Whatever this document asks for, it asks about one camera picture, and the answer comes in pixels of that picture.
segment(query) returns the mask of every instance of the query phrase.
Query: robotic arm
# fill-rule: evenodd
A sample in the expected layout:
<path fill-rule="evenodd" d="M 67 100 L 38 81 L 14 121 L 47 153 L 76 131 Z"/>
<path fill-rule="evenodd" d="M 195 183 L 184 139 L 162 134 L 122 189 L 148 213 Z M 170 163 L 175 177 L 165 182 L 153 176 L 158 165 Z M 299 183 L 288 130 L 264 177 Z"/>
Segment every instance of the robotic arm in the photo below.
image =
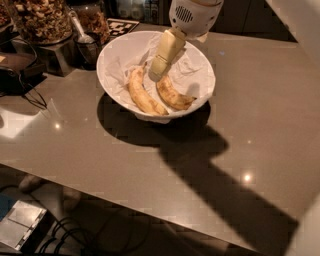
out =
<path fill-rule="evenodd" d="M 320 0 L 266 0 L 274 12 L 320 67 Z M 172 28 L 161 38 L 151 71 L 161 79 L 186 40 L 204 41 L 216 22 L 224 0 L 172 0 Z"/>
<path fill-rule="evenodd" d="M 173 0 L 169 17 L 171 29 L 164 32 L 151 71 L 161 79 L 186 40 L 204 41 L 214 25 L 224 0 Z"/>

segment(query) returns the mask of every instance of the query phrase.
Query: food container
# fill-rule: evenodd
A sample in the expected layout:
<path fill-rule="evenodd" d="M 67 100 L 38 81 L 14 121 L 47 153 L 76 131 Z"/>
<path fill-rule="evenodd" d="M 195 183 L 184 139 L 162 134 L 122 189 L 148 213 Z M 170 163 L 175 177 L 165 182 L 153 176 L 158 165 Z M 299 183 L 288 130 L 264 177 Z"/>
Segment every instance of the food container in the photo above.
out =
<path fill-rule="evenodd" d="M 11 17 L 7 11 L 4 2 L 0 0 L 0 29 L 11 23 Z"/>
<path fill-rule="evenodd" d="M 69 0 L 67 4 L 77 13 L 84 32 L 96 34 L 102 45 L 109 41 L 110 30 L 103 0 Z"/>
<path fill-rule="evenodd" d="M 72 35 L 64 0 L 4 0 L 20 36 L 31 44 L 51 45 Z"/>

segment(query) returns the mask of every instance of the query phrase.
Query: kitchen counter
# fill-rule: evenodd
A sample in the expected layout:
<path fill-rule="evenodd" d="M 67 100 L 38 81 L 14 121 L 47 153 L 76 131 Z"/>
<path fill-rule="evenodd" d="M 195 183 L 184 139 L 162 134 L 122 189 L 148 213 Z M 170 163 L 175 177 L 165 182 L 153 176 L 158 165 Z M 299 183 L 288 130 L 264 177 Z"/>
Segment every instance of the kitchen counter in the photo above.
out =
<path fill-rule="evenodd" d="M 95 71 L 48 75 L 37 86 L 47 110 L 0 99 L 0 163 L 282 255 L 320 191 L 319 69 L 296 43 L 210 33 L 194 44 L 217 79 L 195 113 L 143 122 L 104 93 Z"/>

